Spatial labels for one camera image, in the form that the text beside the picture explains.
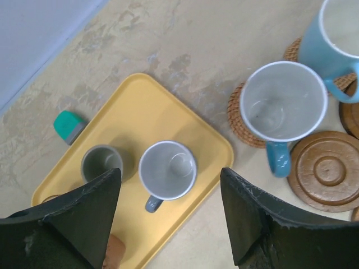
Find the small grey cup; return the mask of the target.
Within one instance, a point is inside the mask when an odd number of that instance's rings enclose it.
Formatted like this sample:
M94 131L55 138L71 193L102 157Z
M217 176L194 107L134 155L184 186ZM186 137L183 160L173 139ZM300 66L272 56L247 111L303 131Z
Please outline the small grey cup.
M88 183L114 168L123 173L123 159L118 150L110 145L96 145L86 152L80 169L84 182Z

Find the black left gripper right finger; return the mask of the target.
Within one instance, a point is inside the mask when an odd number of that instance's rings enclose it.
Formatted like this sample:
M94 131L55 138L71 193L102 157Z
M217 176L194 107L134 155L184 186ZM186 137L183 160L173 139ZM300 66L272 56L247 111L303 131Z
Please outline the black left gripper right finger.
M293 206L230 168L220 173L220 190L239 268L358 268L358 222Z

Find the light blue mug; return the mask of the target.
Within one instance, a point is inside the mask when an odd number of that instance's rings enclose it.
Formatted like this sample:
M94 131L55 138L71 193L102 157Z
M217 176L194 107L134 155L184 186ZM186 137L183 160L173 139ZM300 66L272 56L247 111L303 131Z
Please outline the light blue mug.
M358 1L324 1L301 39L298 62L313 69L327 90L342 103L357 103L334 83L338 77L358 75Z

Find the plain orange wooden coaster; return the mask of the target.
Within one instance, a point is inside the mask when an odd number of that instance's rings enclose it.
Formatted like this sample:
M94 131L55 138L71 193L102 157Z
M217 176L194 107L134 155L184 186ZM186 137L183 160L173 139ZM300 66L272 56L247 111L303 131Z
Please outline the plain orange wooden coaster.
M359 221L359 207L356 207L356 208L352 211L351 221Z

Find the woven rattan coaster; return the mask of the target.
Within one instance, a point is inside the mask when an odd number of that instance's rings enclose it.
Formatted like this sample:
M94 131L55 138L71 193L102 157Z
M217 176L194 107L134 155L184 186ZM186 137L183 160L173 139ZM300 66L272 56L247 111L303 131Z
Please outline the woven rattan coaster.
M259 148L265 148L265 142L258 139L245 125L240 113L240 95L245 82L240 83L231 93L227 106L228 123L232 132L243 143Z
M302 38L297 38L291 45L287 47L283 54L286 61L298 61L298 51ZM357 77L354 73L338 77L334 80L334 84L343 92L345 92L351 85L356 86Z

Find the pink handled mug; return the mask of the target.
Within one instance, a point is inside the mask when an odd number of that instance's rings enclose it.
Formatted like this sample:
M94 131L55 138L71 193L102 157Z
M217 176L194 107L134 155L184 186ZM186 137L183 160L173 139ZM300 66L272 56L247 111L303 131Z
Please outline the pink handled mug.
M108 239L102 269L119 268L123 256L125 255L125 251L125 244L116 236L111 234Z

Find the dark ringed wooden coaster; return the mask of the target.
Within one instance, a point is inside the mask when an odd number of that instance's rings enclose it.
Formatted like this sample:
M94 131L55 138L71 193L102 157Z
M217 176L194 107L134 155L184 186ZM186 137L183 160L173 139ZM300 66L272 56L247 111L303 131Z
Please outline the dark ringed wooden coaster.
M325 212L358 207L358 139L338 131L311 134L291 150L294 194Z

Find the small orange cup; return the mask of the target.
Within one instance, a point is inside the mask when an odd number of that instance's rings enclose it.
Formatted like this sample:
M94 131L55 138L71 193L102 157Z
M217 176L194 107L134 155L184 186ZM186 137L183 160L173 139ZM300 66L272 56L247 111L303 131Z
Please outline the small orange cup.
M50 200L52 200L52 199L55 199L55 198L57 198L57 197L59 197L58 194L51 195L51 196L47 197L46 199L44 199L44 200L42 201L42 203L46 203L46 202L48 202L48 201L50 201Z

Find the blue grey mug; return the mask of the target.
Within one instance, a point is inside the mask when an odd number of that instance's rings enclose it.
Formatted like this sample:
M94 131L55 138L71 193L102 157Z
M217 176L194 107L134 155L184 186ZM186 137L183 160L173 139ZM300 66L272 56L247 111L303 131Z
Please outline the blue grey mug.
M184 144L159 141L140 158L139 178L150 193L145 209L154 213L163 201L179 199L191 190L197 178L197 161Z

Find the dark teal floral mug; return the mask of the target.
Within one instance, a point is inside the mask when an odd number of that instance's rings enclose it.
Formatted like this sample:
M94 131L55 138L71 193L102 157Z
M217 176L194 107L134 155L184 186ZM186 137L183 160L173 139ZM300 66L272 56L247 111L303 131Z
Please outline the dark teal floral mug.
M291 172L289 143L308 136L323 121L328 94L322 78L309 67L277 61L248 78L239 105L247 128L265 142L272 174L285 178Z

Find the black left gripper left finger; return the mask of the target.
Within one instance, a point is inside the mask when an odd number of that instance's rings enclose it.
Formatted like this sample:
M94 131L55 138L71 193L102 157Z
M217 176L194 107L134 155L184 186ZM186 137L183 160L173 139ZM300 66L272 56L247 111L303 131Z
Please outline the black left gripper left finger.
M111 169L1 219L1 268L101 268L121 189Z

